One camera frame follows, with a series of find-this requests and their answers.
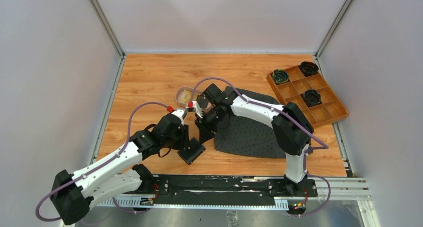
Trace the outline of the black leather card holder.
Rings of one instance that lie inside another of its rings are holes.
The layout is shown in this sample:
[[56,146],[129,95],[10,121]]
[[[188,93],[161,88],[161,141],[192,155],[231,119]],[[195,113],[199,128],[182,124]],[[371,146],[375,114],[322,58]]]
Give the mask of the black leather card holder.
[[199,140],[192,138],[187,147],[178,150],[178,155],[187,165],[191,165],[205,150],[206,148]]

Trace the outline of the gold credit card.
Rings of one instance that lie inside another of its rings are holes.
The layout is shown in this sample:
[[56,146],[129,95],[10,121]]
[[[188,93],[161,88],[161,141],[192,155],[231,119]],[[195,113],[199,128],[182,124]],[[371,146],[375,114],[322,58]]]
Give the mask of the gold credit card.
[[189,102],[191,99],[192,92],[189,90],[183,90],[179,96],[181,102]]

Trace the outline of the pink oval tray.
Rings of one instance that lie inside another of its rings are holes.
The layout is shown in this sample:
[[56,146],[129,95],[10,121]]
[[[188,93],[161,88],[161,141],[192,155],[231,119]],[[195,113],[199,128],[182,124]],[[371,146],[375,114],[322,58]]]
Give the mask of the pink oval tray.
[[208,111],[212,108],[211,103],[205,98],[202,90],[193,90],[191,87],[180,87],[176,94],[175,100],[181,106],[185,107],[190,101],[191,95],[194,95],[193,100],[198,103],[203,111]]

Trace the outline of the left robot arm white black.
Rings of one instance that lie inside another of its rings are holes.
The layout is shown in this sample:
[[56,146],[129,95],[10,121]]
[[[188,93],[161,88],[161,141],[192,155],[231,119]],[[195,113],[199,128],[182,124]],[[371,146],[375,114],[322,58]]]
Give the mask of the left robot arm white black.
[[101,160],[80,170],[56,174],[49,199],[66,225],[82,220],[101,202],[125,192],[146,194],[153,187],[149,170],[141,163],[162,149],[179,149],[186,141],[186,112],[176,109],[158,124],[135,132]]

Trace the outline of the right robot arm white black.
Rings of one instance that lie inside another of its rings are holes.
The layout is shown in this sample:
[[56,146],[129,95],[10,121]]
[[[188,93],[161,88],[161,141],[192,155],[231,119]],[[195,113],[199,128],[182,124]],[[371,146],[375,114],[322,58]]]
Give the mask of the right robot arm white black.
[[212,104],[212,109],[196,113],[195,125],[201,143],[214,138],[218,123],[226,116],[244,117],[264,124],[273,130],[280,149],[285,152],[287,167],[282,187],[292,196],[305,192],[306,152],[314,129],[296,104],[269,104],[241,94],[236,88],[221,91],[215,84],[207,87],[203,95]]

